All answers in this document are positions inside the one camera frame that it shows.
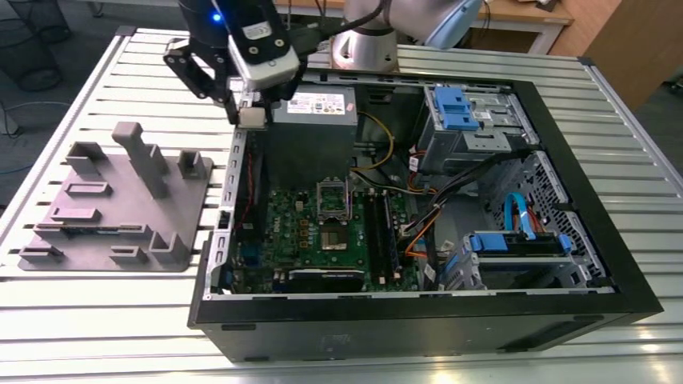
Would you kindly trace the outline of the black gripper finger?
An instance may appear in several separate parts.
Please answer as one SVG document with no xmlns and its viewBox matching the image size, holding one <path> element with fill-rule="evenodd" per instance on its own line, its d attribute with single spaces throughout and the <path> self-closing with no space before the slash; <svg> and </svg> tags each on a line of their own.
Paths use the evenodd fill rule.
<svg viewBox="0 0 683 384">
<path fill-rule="evenodd" d="M 229 87 L 237 75 L 224 48 L 212 47 L 195 38 L 172 38 L 163 55 L 167 64 L 185 87 L 200 98 L 209 98 L 227 112 L 231 124 L 239 124 L 237 106 Z"/>
<path fill-rule="evenodd" d="M 261 90 L 264 108 L 268 112 L 279 106 L 281 101 L 288 101 L 293 97 L 300 79 L 293 77 L 288 82 Z"/>
</svg>

